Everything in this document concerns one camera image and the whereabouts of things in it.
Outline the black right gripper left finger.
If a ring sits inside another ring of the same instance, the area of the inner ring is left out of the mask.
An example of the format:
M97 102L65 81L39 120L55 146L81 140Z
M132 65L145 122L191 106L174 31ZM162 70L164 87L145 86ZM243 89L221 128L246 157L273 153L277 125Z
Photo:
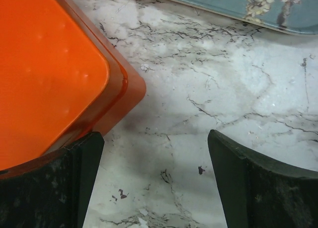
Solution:
M99 132L0 172L2 228L81 228L104 147Z

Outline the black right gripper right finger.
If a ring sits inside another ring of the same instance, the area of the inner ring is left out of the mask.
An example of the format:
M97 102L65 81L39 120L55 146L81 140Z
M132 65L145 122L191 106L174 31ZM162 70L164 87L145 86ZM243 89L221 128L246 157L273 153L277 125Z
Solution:
M318 173L249 149L216 130L208 148L230 228L316 228Z

